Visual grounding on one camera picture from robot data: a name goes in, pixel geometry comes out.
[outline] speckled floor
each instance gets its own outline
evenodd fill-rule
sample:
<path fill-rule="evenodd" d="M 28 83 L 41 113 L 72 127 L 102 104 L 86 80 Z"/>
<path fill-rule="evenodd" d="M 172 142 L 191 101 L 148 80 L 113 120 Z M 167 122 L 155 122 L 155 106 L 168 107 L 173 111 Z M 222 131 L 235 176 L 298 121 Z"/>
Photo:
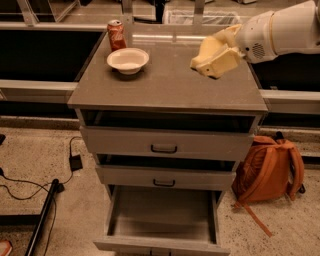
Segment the speckled floor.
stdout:
<path fill-rule="evenodd" d="M 0 118 L 0 133 L 7 136 L 0 146 L 0 167 L 11 179 L 30 180 L 39 184 L 58 178 L 70 178 L 69 142 L 79 137 L 77 121 Z M 50 255 L 114 255 L 99 251 L 93 240 L 102 236 L 110 201 L 95 172 L 95 163 L 82 139 L 72 142 L 72 154 L 80 154 L 83 169 L 75 171 L 65 184 L 65 191 L 56 196 L 54 208 L 45 226 L 35 255 L 43 255 L 48 233 L 54 220 L 47 250 Z M 11 182 L 0 177 L 17 197 L 27 197 L 38 188 L 30 184 Z M 307 192 L 298 194 L 296 201 L 286 197 L 251 205 L 252 210 L 268 226 L 269 238 L 244 210 L 232 207 L 235 198 L 228 191 L 219 208 L 218 223 L 221 246 L 229 248 L 232 256 L 247 255 L 319 255 L 320 251 L 320 171 L 307 169 Z M 46 192 L 39 192 L 25 201 L 12 199 L 0 187 L 0 214 L 40 213 Z M 0 226 L 0 239 L 12 241 L 11 255 L 24 255 L 32 227 Z"/>

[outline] orange backpack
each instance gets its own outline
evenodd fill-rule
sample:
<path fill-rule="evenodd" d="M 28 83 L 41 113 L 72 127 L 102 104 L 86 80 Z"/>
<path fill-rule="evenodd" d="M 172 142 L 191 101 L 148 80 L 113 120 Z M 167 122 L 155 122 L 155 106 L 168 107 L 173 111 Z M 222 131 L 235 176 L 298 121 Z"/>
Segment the orange backpack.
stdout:
<path fill-rule="evenodd" d="M 255 136 L 244 160 L 237 168 L 232 189 L 237 197 L 235 207 L 243 206 L 257 224 L 271 236 L 271 232 L 252 212 L 248 203 L 279 198 L 287 194 L 291 200 L 303 187 L 304 164 L 302 157 L 289 140 L 273 140 Z"/>

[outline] drawer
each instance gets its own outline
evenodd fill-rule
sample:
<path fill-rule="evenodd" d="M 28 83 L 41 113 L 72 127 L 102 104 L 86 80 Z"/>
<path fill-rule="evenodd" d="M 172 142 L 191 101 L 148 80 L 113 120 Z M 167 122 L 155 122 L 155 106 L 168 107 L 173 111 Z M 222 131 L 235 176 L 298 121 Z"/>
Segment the drawer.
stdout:
<path fill-rule="evenodd" d="M 100 250 L 153 256 L 229 255 L 212 191 L 116 186 Z"/>
<path fill-rule="evenodd" d="M 234 163 L 213 160 L 109 156 L 96 171 L 102 184 L 223 191 Z"/>
<path fill-rule="evenodd" d="M 253 135 L 81 127 L 91 153 L 242 161 Z"/>

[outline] gray cabinet top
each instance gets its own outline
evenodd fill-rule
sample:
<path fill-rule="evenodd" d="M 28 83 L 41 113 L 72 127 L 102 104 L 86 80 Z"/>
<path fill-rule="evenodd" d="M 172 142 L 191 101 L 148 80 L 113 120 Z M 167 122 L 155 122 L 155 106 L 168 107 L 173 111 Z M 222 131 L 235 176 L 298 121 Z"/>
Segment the gray cabinet top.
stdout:
<path fill-rule="evenodd" d="M 143 40 L 132 37 L 130 45 L 148 52 L 148 64 L 126 76 L 106 64 L 110 54 L 108 36 L 102 40 L 69 106 L 82 109 L 176 111 L 176 112 L 266 112 L 267 107 L 245 61 L 220 79 L 201 76 L 190 69 L 199 44 L 170 39 L 159 34 Z"/>

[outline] soda can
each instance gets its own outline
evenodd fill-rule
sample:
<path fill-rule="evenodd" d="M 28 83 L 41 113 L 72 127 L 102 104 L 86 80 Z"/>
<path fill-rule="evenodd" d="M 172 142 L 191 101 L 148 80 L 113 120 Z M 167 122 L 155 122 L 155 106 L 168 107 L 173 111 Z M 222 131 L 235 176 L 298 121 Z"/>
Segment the soda can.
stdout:
<path fill-rule="evenodd" d="M 123 35 L 123 24 L 120 20 L 110 20 L 107 27 L 111 51 L 126 48 L 126 41 Z"/>

